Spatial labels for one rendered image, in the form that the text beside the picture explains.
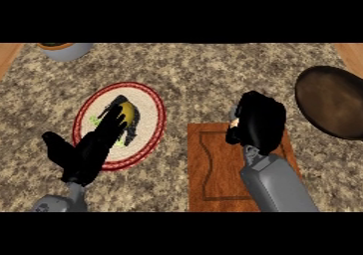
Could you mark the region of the dark brown round pan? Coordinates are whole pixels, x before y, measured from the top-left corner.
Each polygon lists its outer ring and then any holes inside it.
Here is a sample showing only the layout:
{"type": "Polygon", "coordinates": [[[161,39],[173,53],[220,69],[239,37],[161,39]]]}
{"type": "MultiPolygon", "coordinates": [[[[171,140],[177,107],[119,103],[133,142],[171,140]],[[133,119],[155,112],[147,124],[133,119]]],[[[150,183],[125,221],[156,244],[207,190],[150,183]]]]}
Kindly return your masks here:
{"type": "Polygon", "coordinates": [[[298,76],[295,99],[323,132],[363,141],[363,78],[341,68],[314,66],[298,76]]]}

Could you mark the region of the brown wooden cutting board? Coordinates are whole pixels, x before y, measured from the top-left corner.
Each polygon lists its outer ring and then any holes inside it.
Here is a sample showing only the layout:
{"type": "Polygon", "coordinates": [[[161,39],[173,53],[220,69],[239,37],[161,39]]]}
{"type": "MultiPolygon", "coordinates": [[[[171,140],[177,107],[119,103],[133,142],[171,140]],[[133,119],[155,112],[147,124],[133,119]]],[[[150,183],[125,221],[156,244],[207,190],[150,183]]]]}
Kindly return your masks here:
{"type": "Polygon", "coordinates": [[[189,210],[258,212],[241,179],[245,166],[239,144],[226,142],[229,123],[187,125],[189,210]]]}

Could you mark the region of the red-rimmed round placemat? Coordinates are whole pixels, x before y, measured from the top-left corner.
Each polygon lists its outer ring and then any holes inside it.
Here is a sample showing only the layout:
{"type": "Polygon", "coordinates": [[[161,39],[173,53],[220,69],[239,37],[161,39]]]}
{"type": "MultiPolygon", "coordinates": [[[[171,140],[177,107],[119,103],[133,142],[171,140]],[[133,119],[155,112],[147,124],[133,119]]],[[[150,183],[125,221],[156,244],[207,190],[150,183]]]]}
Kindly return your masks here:
{"type": "Polygon", "coordinates": [[[131,143],[127,144],[124,133],[110,150],[105,171],[125,170],[146,160],[161,143],[168,123],[165,102],[155,89],[137,82],[121,82],[100,89],[85,101],[75,119],[73,144],[97,128],[118,96],[125,96],[137,107],[140,122],[131,143]]]}

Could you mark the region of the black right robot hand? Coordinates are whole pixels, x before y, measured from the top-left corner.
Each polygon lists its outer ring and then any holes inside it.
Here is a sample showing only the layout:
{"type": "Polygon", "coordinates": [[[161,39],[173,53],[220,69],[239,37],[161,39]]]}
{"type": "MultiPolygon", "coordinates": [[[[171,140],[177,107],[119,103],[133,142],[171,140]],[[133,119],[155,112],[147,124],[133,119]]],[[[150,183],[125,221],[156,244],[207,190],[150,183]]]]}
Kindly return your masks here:
{"type": "Polygon", "coordinates": [[[270,155],[278,149],[285,132],[286,108],[275,98],[258,91],[242,95],[235,110],[238,126],[229,126],[226,142],[252,145],[261,155],[270,155]]]}

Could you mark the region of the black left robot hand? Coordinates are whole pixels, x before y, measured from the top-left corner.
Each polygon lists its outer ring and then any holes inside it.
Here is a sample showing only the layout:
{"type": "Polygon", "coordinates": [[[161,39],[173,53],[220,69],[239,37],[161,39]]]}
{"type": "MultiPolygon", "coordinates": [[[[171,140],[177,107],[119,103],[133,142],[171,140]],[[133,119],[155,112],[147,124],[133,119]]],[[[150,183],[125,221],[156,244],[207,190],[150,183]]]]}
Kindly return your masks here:
{"type": "Polygon", "coordinates": [[[110,149],[124,133],[128,123],[122,114],[124,107],[115,105],[97,129],[87,133],[76,146],[53,131],[42,134],[50,159],[63,167],[62,180],[90,185],[103,170],[110,149]]]}

